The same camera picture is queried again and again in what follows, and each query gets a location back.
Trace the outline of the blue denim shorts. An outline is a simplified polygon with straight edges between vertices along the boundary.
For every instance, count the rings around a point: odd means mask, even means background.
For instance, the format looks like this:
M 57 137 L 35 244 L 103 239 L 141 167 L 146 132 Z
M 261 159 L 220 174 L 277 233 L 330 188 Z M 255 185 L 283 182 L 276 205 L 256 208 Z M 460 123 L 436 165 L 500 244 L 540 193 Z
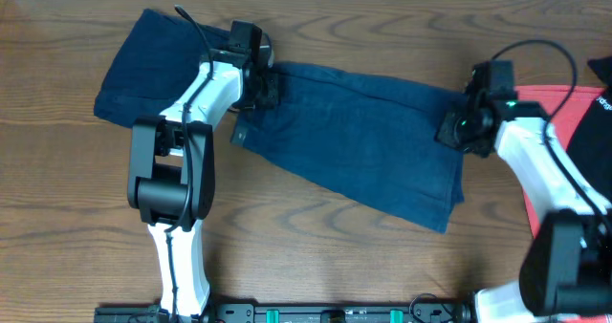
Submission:
M 280 101 L 243 111 L 232 143 L 362 205 L 443 233 L 463 156 L 436 141 L 461 94 L 395 77 L 277 63 Z

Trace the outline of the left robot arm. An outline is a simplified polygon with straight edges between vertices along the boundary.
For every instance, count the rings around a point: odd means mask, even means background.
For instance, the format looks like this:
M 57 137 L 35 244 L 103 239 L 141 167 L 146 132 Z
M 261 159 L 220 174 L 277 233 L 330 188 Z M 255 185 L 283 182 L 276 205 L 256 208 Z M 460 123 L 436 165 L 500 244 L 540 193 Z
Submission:
M 203 223 L 215 194 L 213 133 L 232 108 L 254 108 L 277 94 L 268 71 L 273 50 L 205 55 L 183 93 L 132 127 L 127 201 L 157 250 L 161 322 L 198 322 L 208 310 Z

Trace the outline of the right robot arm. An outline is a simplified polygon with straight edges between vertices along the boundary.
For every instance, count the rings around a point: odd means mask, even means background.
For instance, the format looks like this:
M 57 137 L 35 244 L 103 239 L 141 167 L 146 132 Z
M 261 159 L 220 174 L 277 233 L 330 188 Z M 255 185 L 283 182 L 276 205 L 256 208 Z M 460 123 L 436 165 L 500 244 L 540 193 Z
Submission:
M 481 157 L 494 152 L 527 194 L 538 230 L 517 280 L 478 291 L 475 322 L 545 322 L 611 312 L 611 203 L 580 174 L 535 101 L 452 106 L 438 142 Z

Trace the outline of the red cloth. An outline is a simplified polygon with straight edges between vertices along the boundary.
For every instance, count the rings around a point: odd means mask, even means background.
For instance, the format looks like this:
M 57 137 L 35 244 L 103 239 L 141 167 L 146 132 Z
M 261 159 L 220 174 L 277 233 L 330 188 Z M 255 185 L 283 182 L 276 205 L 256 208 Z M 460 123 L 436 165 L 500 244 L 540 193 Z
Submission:
M 565 86 L 559 85 L 536 85 L 519 87 L 518 92 L 522 99 L 538 101 L 547 112 L 552 112 L 560 103 L 561 94 L 565 94 L 565 89 L 567 89 Z M 593 99 L 603 91 L 602 88 L 578 87 L 566 105 L 553 118 L 560 143 L 566 152 L 582 117 Z M 531 231 L 536 237 L 540 219 L 536 217 L 535 209 L 526 193 L 524 193 L 524 199 Z

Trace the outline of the folded dark navy shorts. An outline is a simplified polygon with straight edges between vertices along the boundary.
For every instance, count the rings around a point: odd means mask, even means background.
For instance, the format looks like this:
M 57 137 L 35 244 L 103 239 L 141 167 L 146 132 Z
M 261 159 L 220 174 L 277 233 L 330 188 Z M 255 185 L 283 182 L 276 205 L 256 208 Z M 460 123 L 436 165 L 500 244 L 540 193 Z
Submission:
M 101 83 L 93 113 L 130 128 L 140 117 L 157 116 L 173 104 L 182 106 L 183 95 L 199 88 L 208 66 L 204 42 L 223 50 L 229 41 L 226 30 L 145 9 L 116 54 Z

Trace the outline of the black printed garment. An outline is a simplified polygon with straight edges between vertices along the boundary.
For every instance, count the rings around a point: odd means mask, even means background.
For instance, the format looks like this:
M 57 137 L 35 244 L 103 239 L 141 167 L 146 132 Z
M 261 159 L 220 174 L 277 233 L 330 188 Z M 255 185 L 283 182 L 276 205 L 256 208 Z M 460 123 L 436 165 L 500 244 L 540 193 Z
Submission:
M 582 117 L 567 153 L 582 176 L 611 200 L 611 57 L 591 59 L 587 64 L 605 89 Z

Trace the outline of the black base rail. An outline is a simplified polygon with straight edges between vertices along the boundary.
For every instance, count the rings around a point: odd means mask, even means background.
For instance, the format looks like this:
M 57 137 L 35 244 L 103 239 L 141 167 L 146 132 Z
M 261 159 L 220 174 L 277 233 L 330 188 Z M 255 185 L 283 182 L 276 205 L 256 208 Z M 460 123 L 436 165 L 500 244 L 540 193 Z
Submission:
M 179 315 L 191 323 L 467 323 L 476 320 L 470 305 L 435 300 L 387 306 L 264 306 L 219 304 L 199 315 Z

